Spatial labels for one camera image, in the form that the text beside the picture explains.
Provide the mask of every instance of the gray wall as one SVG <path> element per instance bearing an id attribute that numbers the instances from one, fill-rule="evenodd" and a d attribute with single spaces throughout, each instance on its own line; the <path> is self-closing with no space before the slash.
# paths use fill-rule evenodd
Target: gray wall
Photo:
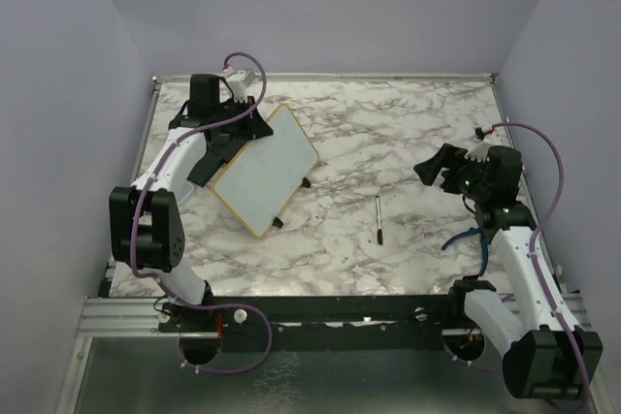
<path id="1" fill-rule="evenodd" d="M 561 203 L 545 229 L 564 277 L 584 296 L 605 345 L 602 365 L 621 410 L 621 0 L 541 0 L 499 77 L 513 120 L 539 126 L 566 167 Z M 516 133 L 539 210 L 552 199 L 553 158 Z"/>
<path id="2" fill-rule="evenodd" d="M 154 75 L 499 71 L 538 0 L 114 0 Z"/>
<path id="3" fill-rule="evenodd" d="M 147 68 L 111 0 L 0 0 L 0 411 L 55 406 L 110 250 Z"/>

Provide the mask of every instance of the screw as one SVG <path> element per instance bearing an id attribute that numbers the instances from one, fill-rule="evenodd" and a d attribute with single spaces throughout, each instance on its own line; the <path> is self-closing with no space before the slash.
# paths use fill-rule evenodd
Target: screw
<path id="1" fill-rule="evenodd" d="M 243 309 L 237 309 L 233 314 L 233 320 L 235 320 L 238 324 L 242 324 L 247 318 L 248 314 Z"/>
<path id="2" fill-rule="evenodd" d="M 157 321 L 158 321 L 160 324 L 165 324 L 165 323 L 167 323 L 169 320 L 171 320 L 171 316 L 170 316 L 170 315 L 168 315 L 168 314 L 164 314 L 164 313 L 162 313 L 162 312 L 159 312 L 159 313 L 157 314 Z"/>
<path id="3" fill-rule="evenodd" d="M 414 313 L 416 314 L 416 320 L 418 322 L 424 322 L 425 320 L 427 320 L 427 314 L 422 313 L 424 310 L 425 310 L 424 307 L 417 307 L 414 310 Z"/>

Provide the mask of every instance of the blue cable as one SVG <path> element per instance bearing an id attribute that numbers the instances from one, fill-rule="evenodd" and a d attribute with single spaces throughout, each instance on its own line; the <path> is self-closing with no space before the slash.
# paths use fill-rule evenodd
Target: blue cable
<path id="1" fill-rule="evenodd" d="M 480 231 L 478 228 L 470 228 L 467 232 L 463 232 L 455 235 L 453 238 L 449 239 L 445 244 L 442 245 L 442 251 L 445 251 L 448 246 L 450 246 L 453 242 L 461 238 L 472 237 L 474 235 L 480 235 L 480 244 L 481 244 L 481 269 L 478 272 L 478 276 L 483 276 L 485 271 L 487 270 L 487 263 L 489 262 L 489 250 L 487 249 L 487 236 Z"/>

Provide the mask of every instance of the metal floor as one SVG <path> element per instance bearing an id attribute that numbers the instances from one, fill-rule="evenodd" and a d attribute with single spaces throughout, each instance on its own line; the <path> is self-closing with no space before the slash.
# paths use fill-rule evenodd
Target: metal floor
<path id="1" fill-rule="evenodd" d="M 512 398 L 502 376 L 452 363 L 443 351 L 276 352 L 252 372 L 222 376 L 180 368 L 177 348 L 169 338 L 94 340 L 76 412 L 558 412 L 543 401 Z M 497 364 L 495 351 L 488 353 L 484 358 Z M 241 366 L 253 357 L 220 355 L 217 366 Z"/>

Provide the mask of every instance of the black metal frame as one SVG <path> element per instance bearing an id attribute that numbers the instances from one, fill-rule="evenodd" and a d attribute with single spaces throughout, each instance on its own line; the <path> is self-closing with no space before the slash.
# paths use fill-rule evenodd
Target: black metal frame
<path id="1" fill-rule="evenodd" d="M 272 322 L 273 351 L 441 350 L 442 330 L 473 326 L 471 320 L 455 314 L 455 300 L 449 295 L 216 297 L 214 303 L 261 309 Z M 170 303 L 164 304 L 164 310 L 172 317 L 159 326 L 162 333 L 216 330 L 213 314 Z M 223 350 L 262 351 L 267 337 L 263 320 L 248 312 L 239 324 L 234 310 L 233 306 L 220 312 L 226 326 Z"/>

